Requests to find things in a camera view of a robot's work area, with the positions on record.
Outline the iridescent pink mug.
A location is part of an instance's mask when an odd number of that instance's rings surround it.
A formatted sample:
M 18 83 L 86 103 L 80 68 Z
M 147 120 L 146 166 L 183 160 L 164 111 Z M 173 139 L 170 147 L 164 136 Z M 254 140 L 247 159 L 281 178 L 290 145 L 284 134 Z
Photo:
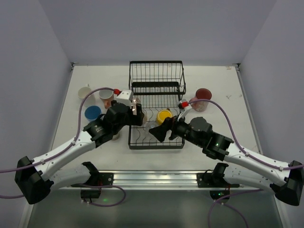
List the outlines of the iridescent pink mug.
M 132 102 L 132 111 L 134 114 L 136 114 L 136 104 L 142 104 L 141 100 L 139 99 L 139 97 L 134 96 L 133 97 L 133 102 Z M 142 124 L 143 126 L 146 125 L 147 122 L 147 112 L 142 108 L 142 113 L 143 113 L 143 119 L 142 119 Z

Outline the beige speckled cup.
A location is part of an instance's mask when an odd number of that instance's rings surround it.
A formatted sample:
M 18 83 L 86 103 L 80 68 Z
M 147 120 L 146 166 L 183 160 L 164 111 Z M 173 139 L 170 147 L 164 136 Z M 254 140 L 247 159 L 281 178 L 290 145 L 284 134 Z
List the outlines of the beige speckled cup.
M 119 137 L 120 137 L 120 133 L 117 133 L 117 134 L 113 135 L 112 141 L 117 140 Z

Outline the salmon floral mug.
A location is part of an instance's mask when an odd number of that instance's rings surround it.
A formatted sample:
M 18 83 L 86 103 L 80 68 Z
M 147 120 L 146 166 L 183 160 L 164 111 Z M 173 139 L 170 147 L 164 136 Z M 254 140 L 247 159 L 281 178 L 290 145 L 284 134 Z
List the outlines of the salmon floral mug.
M 99 98 L 102 100 L 105 109 L 108 109 L 111 106 L 111 102 L 114 99 L 114 92 L 108 89 L 100 90 Z

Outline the blue tumbler cup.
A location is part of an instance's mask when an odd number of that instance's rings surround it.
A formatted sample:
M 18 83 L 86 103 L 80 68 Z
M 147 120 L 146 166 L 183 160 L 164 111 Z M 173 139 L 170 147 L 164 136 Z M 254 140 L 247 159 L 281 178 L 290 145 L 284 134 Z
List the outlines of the blue tumbler cup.
M 85 118 L 91 122 L 96 120 L 98 116 L 102 114 L 102 110 L 99 106 L 93 105 L 87 107 L 84 114 Z

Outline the pink floral mug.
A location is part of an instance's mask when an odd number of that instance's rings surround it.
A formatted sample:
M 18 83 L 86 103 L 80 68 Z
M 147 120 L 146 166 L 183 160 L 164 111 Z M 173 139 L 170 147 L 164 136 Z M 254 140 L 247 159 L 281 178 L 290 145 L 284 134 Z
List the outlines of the pink floral mug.
M 212 98 L 212 93 L 206 88 L 200 88 L 196 91 L 195 96 L 190 99 L 189 103 L 197 112 L 204 112 L 207 109 L 208 102 Z

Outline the white ceramic mug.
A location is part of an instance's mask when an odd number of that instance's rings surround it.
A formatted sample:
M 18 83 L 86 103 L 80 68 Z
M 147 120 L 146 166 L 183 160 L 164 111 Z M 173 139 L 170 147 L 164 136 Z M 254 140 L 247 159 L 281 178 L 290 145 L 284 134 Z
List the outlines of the white ceramic mug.
M 91 88 L 91 86 L 89 84 L 87 84 L 78 90 L 78 92 L 77 92 L 78 98 L 81 101 L 84 101 L 86 96 L 88 96 L 85 101 L 94 102 L 95 96 L 94 96 L 94 94 L 90 94 L 92 91 L 93 91 L 93 89 Z

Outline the clear glass cup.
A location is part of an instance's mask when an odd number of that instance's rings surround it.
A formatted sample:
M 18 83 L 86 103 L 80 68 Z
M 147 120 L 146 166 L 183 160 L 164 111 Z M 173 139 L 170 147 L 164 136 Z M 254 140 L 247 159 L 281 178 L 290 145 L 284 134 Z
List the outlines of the clear glass cup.
M 148 121 L 145 125 L 145 133 L 149 134 L 149 130 L 159 126 L 156 121 Z

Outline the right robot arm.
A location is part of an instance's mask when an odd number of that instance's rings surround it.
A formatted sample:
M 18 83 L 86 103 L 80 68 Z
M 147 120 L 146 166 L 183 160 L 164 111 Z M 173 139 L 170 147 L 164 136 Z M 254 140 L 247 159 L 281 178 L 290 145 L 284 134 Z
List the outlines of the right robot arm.
M 304 169 L 301 163 L 276 161 L 249 151 L 236 141 L 216 133 L 204 118 L 196 117 L 190 123 L 176 116 L 166 118 L 149 133 L 163 142 L 170 131 L 170 140 L 180 137 L 200 148 L 207 157 L 218 160 L 213 172 L 203 180 L 213 186 L 245 185 L 273 193 L 292 206 L 298 206 L 304 187 Z

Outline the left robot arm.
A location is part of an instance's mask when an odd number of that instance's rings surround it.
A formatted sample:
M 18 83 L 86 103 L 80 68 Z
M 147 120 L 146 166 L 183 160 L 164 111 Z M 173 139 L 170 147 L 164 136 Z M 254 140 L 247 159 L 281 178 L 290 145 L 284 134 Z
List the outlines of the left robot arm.
M 91 162 L 84 162 L 71 170 L 62 167 L 111 141 L 124 126 L 141 126 L 143 118 L 141 104 L 125 105 L 113 101 L 105 114 L 77 132 L 70 141 L 32 160 L 27 156 L 21 158 L 17 163 L 15 182 L 28 204 L 36 204 L 50 192 L 66 185 L 97 184 L 98 170 Z

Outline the yellow mug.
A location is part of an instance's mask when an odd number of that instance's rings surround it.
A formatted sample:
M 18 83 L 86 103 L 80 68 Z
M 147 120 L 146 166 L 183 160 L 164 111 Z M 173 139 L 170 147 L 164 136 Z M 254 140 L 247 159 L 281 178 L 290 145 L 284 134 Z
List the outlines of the yellow mug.
M 156 116 L 156 122 L 158 125 L 161 125 L 166 118 L 172 118 L 173 114 L 169 108 L 160 110 Z

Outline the aluminium mounting rail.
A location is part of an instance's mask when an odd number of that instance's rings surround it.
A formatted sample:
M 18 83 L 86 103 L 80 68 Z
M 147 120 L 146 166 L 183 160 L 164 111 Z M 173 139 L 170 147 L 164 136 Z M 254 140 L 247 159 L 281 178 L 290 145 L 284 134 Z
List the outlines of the aluminium mounting rail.
M 90 164 L 80 165 L 73 169 L 58 170 L 50 177 L 43 179 L 42 172 L 36 171 L 24 180 L 24 184 L 30 193 L 49 194 L 62 187 L 82 186 L 94 174 L 100 172 Z M 114 172 L 112 185 L 122 184 L 124 186 L 174 186 L 188 187 L 197 186 L 196 173 L 190 172 Z M 271 190 L 271 184 L 284 185 L 284 177 L 280 173 L 269 170 L 264 174 L 257 174 L 253 171 L 237 166 L 226 166 L 219 164 L 212 174 L 216 180 L 224 180 L 228 184 L 239 184 L 254 188 Z

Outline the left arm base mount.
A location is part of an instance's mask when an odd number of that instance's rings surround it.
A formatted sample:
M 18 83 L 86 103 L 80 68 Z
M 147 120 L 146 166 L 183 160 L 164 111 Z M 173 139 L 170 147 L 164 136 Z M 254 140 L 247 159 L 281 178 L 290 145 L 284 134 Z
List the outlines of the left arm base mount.
M 85 185 L 90 186 L 108 186 L 112 185 L 114 181 L 114 174 L 112 172 L 100 172 L 99 174 L 94 174 L 92 177 L 89 178 Z M 89 202 L 96 201 L 99 199 L 101 195 L 101 188 L 96 189 L 93 188 L 91 190 L 81 190 L 80 191 L 80 198 L 82 200 L 89 200 Z

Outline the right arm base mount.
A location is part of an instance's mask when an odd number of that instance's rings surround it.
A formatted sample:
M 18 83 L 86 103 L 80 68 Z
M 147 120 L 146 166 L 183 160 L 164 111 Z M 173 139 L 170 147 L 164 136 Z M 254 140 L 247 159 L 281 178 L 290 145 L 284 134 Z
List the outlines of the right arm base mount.
M 224 180 L 216 180 L 212 176 L 212 170 L 206 170 L 196 174 L 198 188 L 213 189 L 209 191 L 209 195 L 213 200 L 217 200 L 223 196 L 230 194 L 231 188 L 239 188 L 239 184 L 228 184 Z

